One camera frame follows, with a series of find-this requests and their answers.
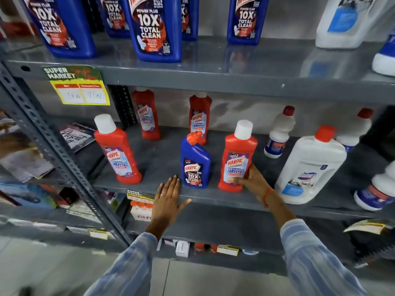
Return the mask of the person's right hand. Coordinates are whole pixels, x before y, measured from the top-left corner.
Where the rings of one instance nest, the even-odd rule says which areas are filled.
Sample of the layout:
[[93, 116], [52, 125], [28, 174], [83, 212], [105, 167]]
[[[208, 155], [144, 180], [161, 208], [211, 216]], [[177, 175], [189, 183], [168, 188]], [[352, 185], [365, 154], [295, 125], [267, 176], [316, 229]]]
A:
[[244, 185], [252, 194], [256, 196], [256, 198], [261, 201], [261, 197], [264, 194], [265, 190], [271, 187], [266, 179], [264, 179], [263, 175], [256, 168], [256, 166], [252, 163], [248, 175], [245, 179], [248, 179], [248, 184]]

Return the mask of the person's left hand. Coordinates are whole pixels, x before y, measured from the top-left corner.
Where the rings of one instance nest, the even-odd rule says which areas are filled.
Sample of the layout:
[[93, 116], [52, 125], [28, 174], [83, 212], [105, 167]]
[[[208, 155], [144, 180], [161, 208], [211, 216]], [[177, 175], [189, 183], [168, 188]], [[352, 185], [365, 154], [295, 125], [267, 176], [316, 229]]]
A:
[[165, 230], [180, 214], [179, 190], [180, 179], [175, 174], [165, 184], [161, 183], [155, 194], [151, 222], [145, 232], [160, 240]]

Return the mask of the red bathroom cleaner bottle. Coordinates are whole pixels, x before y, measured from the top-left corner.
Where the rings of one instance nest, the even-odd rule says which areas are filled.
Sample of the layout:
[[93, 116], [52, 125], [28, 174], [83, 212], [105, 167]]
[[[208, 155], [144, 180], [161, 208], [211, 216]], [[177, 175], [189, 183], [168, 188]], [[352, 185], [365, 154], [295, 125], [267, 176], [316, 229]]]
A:
[[142, 175], [124, 130], [116, 126], [111, 115], [100, 114], [94, 118], [96, 142], [116, 174], [117, 180], [126, 185], [138, 184]]
[[148, 88], [135, 87], [132, 99], [136, 106], [142, 137], [147, 140], [161, 139], [154, 93]]
[[196, 92], [190, 97], [189, 129], [190, 132], [201, 132], [199, 144], [207, 143], [207, 133], [210, 123], [210, 107], [212, 99], [207, 92]]
[[225, 148], [222, 156], [221, 178], [218, 188], [229, 193], [242, 191], [241, 184], [233, 183], [234, 178], [244, 179], [248, 172], [254, 151], [258, 145], [252, 136], [253, 123], [239, 120], [234, 134], [225, 137]]

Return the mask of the person's right forearm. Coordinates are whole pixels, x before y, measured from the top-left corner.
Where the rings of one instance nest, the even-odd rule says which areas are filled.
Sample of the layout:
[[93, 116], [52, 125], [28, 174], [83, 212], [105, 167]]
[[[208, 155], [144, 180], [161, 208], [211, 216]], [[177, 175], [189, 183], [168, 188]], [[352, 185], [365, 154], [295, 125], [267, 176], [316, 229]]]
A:
[[299, 296], [368, 296], [357, 277], [275, 191], [266, 202], [280, 228], [288, 278]]

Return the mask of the person's left forearm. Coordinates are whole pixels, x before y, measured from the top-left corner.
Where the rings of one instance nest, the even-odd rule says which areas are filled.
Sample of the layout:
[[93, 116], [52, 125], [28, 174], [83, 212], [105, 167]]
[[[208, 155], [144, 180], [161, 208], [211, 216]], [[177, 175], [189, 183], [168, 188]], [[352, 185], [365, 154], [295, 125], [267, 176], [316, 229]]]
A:
[[83, 296], [149, 296], [157, 246], [158, 237], [150, 223]]

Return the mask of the orange wrist thread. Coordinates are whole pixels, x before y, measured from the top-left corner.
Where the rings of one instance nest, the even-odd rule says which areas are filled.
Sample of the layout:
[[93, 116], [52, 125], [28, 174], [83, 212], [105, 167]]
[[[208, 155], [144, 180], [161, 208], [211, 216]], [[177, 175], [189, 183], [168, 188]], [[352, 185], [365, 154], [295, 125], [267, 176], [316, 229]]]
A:
[[267, 189], [265, 190], [264, 194], [262, 195], [261, 201], [262, 201], [262, 203], [264, 204], [264, 208], [268, 208], [268, 204], [267, 204], [267, 202], [266, 202], [266, 199], [267, 199], [267, 197], [268, 197], [272, 192], [274, 192], [274, 191], [275, 191], [275, 190], [274, 190], [273, 188], [269, 187], [269, 188], [267, 188]]

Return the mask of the small blue toilet cleaner bottle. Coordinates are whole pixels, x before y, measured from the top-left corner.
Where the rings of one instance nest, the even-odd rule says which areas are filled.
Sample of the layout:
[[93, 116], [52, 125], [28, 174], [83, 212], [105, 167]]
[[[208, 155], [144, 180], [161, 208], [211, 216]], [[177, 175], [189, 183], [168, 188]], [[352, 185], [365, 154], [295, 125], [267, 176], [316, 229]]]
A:
[[181, 180], [195, 189], [206, 189], [210, 178], [211, 155], [199, 143], [201, 136], [201, 131], [191, 132], [180, 144]]

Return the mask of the white orange-capped bottles pack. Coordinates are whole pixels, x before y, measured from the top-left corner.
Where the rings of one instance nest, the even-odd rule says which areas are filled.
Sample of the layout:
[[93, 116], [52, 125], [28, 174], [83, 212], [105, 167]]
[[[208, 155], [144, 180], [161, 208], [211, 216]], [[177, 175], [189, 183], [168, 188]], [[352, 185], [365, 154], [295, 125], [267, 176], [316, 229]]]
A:
[[135, 200], [130, 201], [132, 217], [137, 221], [151, 222], [152, 216], [152, 203], [138, 202]]

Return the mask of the white small box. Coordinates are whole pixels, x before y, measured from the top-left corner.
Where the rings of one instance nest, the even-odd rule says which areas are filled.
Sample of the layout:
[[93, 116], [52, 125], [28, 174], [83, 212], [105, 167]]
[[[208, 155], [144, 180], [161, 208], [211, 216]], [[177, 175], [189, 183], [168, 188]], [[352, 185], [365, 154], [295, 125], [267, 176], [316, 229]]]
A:
[[189, 252], [190, 252], [190, 242], [178, 240], [175, 248], [176, 256], [182, 258], [188, 258]]

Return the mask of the small white red-capped bottle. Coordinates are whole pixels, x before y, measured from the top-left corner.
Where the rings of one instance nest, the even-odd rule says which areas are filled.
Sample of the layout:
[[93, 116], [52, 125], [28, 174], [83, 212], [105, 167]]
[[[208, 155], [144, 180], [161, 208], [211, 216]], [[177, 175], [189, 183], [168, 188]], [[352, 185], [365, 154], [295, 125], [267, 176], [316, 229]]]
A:
[[349, 153], [359, 143], [360, 138], [368, 133], [372, 127], [373, 113], [373, 109], [362, 108], [357, 115], [348, 119], [336, 134], [335, 140], [344, 146], [346, 153]]
[[284, 107], [282, 113], [279, 113], [274, 118], [269, 139], [264, 148], [264, 154], [268, 158], [277, 159], [282, 155], [289, 139], [289, 133], [295, 126], [294, 111], [295, 108], [293, 106], [287, 105]]
[[362, 209], [372, 212], [395, 202], [395, 160], [384, 173], [375, 175], [365, 189], [356, 190], [353, 197]]

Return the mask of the large white cleaner bottle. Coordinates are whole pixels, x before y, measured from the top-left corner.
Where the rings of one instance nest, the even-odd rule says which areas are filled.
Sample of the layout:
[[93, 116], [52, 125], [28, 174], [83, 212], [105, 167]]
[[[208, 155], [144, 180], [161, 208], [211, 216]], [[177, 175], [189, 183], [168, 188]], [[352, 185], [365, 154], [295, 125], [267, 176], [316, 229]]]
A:
[[344, 163], [347, 153], [335, 133], [334, 127], [321, 125], [314, 135], [296, 141], [274, 185], [286, 204], [311, 201]]

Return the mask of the grey metal shelving rack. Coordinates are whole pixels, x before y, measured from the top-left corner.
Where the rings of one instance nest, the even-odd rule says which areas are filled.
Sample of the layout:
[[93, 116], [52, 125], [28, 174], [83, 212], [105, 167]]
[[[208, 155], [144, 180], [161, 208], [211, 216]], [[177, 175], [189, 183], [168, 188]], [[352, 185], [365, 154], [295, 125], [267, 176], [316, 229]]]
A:
[[[275, 101], [304, 101], [317, 103], [340, 102], [343, 105], [387, 105], [381, 119], [388, 118], [395, 122], [395, 78], [376, 74], [370, 70], [369, 59], [377, 46], [368, 43], [361, 49], [351, 52], [333, 52], [329, 60], [328, 72], [307, 75], [307, 53], [309, 51], [324, 55], [326, 51], [316, 50], [307, 40], [264, 39], [263, 46], [258, 47], [247, 60], [243, 71], [231, 72], [230, 59], [226, 59], [223, 40], [204, 38], [193, 43], [190, 55], [194, 63], [156, 64], [140, 62], [135, 56], [121, 58], [121, 50], [131, 48], [131, 44], [117, 40], [111, 45], [109, 39], [99, 38], [100, 47], [106, 49], [103, 58], [89, 59], [85, 63], [97, 68], [103, 79], [110, 86], [127, 86], [149, 84], [155, 88], [193, 90], [206, 89], [210, 93], [229, 94], [235, 97], [249, 97], [251, 100], [263, 100], [263, 97]], [[395, 229], [387, 230], [382, 235], [366, 232], [341, 233], [340, 230], [349, 223], [362, 219], [395, 218], [395, 209], [388, 208], [373, 213], [358, 209], [352, 204], [352, 192], [368, 185], [370, 177], [382, 172], [391, 158], [385, 149], [373, 147], [373, 144], [359, 144], [351, 152], [343, 166], [333, 176], [318, 196], [309, 204], [293, 206], [295, 214], [313, 221], [313, 228], [318, 229], [318, 236], [345, 259], [344, 264], [352, 267], [356, 258], [356, 243], [368, 243], [372, 239], [395, 238]], [[218, 224], [212, 233], [206, 233], [203, 225], [188, 221], [182, 217], [165, 233], [166, 238], [195, 239], [206, 244], [218, 244], [226, 241], [259, 252], [257, 262], [248, 255], [239, 255], [237, 259], [224, 259], [218, 255], [204, 254], [190, 257], [190, 260], [202, 264], [221, 265], [248, 271], [282, 274], [285, 272], [280, 255], [283, 254], [279, 237], [274, 230], [264, 230], [269, 239], [263, 244], [258, 234], [247, 229], [252, 222], [269, 220], [266, 211], [249, 193], [240, 196], [219, 192], [216, 184], [219, 180], [220, 159], [213, 159], [212, 179], [203, 195], [197, 189], [184, 189], [181, 198], [193, 200], [190, 211], [207, 215], [205, 209], [220, 212], [221, 218], [215, 216], [205, 220], [205, 226]]]

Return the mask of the black white magazine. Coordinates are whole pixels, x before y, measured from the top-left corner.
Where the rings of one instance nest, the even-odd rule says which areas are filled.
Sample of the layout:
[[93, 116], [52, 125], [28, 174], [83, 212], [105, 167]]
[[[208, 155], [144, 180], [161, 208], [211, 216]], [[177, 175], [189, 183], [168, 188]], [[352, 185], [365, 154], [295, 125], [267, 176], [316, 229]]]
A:
[[63, 138], [74, 153], [79, 152], [96, 139], [96, 129], [85, 122], [73, 122], [60, 130]]

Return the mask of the black brush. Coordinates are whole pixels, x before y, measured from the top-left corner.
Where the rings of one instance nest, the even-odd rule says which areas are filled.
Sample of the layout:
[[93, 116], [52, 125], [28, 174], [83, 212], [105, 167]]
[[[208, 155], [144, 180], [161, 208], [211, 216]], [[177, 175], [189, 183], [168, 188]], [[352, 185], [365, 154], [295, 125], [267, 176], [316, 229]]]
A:
[[372, 239], [368, 243], [356, 243], [355, 248], [356, 269], [364, 268], [378, 259], [395, 262], [395, 238]]

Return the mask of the large yellow green price tag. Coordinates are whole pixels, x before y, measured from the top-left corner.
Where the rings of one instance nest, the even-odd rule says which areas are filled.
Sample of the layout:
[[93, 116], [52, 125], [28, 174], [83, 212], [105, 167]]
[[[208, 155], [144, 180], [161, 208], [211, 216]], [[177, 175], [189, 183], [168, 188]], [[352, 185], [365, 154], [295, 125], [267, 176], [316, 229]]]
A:
[[101, 74], [93, 66], [44, 66], [42, 69], [62, 104], [110, 106]]

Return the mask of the stack of magazines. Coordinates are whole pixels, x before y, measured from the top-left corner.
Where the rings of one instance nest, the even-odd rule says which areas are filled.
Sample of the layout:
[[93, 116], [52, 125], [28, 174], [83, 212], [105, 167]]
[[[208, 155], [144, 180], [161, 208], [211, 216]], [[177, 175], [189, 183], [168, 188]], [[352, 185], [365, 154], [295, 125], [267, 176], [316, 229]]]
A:
[[54, 170], [35, 143], [0, 110], [0, 192], [17, 206], [67, 209], [70, 202], [60, 194], [62, 186], [37, 181]]

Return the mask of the white blue bottle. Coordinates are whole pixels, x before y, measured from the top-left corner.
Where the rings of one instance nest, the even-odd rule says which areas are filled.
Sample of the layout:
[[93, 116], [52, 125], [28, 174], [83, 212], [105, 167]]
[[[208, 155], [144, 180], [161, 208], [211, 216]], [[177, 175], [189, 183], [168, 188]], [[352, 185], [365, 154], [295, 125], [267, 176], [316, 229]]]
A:
[[375, 55], [372, 62], [375, 73], [395, 77], [395, 27], [388, 35], [388, 39]]

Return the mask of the large white blue-label bottle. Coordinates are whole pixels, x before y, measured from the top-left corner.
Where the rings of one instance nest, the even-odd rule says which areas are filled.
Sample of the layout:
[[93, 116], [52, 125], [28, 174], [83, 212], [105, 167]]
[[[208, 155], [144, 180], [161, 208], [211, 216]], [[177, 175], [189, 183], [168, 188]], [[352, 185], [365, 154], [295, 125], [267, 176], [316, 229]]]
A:
[[328, 0], [316, 31], [320, 49], [356, 49], [395, 0]]

